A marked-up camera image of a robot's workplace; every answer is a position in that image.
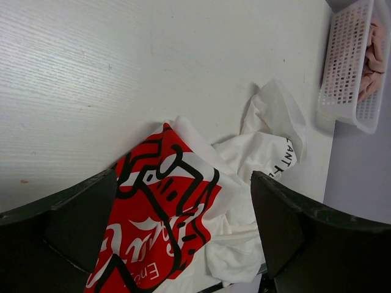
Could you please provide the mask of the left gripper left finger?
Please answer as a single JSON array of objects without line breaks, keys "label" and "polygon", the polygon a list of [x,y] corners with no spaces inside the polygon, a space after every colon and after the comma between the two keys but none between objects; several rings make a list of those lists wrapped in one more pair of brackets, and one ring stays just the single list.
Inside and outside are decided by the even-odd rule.
[{"label": "left gripper left finger", "polygon": [[1,292],[83,292],[117,191],[105,170],[1,213]]}]

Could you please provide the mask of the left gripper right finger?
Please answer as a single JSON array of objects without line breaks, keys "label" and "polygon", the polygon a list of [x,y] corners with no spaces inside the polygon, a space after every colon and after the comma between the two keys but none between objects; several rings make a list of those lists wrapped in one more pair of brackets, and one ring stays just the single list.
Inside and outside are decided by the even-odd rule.
[{"label": "left gripper right finger", "polygon": [[250,192],[277,292],[390,291],[390,225],[331,208],[259,171]]}]

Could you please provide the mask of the white t shirt black lettering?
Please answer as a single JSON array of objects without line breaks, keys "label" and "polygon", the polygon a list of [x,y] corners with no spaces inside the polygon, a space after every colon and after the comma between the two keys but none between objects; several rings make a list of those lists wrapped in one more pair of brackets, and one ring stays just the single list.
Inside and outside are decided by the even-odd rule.
[{"label": "white t shirt black lettering", "polygon": [[307,155],[307,124],[292,94],[272,79],[250,98],[240,133],[214,144],[239,178],[239,197],[250,197],[252,172],[279,181]]}]

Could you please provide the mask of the white t shirt red print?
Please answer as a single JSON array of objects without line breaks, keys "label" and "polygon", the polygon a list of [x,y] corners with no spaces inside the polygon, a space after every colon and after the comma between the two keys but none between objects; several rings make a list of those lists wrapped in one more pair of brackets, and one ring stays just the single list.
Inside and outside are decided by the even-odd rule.
[{"label": "white t shirt red print", "polygon": [[113,166],[117,192],[86,292],[191,292],[203,258],[223,284],[263,262],[249,186],[177,117]]}]

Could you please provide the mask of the pink t shirt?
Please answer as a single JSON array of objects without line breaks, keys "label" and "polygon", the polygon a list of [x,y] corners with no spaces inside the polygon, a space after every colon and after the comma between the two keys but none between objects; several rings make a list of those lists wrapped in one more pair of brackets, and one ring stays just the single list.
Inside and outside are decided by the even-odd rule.
[{"label": "pink t shirt", "polygon": [[381,87],[382,75],[386,71],[386,62],[382,51],[384,40],[385,31],[381,22],[376,18],[372,18],[365,50],[358,103],[374,94]]}]

